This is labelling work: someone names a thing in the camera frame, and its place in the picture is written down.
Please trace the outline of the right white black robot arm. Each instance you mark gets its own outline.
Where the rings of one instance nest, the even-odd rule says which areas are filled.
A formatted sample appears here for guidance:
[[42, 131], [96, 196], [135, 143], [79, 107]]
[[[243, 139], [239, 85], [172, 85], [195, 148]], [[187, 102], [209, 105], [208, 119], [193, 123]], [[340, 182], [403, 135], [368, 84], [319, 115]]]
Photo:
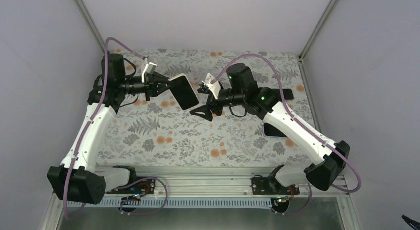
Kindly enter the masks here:
[[207, 93], [208, 99], [190, 113], [212, 121], [213, 115], [220, 116], [224, 107], [242, 106], [246, 115], [255, 115], [291, 139], [311, 161], [307, 166], [276, 167], [268, 177], [270, 191], [280, 194], [290, 185], [304, 183], [327, 191], [346, 166], [342, 158], [348, 157], [349, 145], [325, 137], [292, 112], [279, 89], [259, 87], [243, 63], [229, 66], [226, 73], [231, 85], [227, 89], [221, 83], [213, 84], [214, 77], [207, 74], [198, 92]]

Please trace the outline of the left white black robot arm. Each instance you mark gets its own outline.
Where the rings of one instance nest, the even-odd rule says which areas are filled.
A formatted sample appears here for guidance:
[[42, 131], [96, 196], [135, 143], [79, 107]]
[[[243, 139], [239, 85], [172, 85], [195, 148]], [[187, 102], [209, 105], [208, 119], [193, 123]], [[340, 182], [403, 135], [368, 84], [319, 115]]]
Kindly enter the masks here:
[[135, 168], [119, 165], [95, 172], [106, 129], [114, 120], [127, 94], [156, 97], [170, 87], [169, 78], [154, 71], [156, 65], [144, 59], [138, 76], [126, 74], [122, 54], [111, 53], [101, 60], [102, 73], [94, 81], [87, 99], [82, 126], [68, 154], [58, 166], [51, 166], [47, 179], [60, 200], [98, 204], [105, 193], [121, 188], [133, 192], [138, 186]]

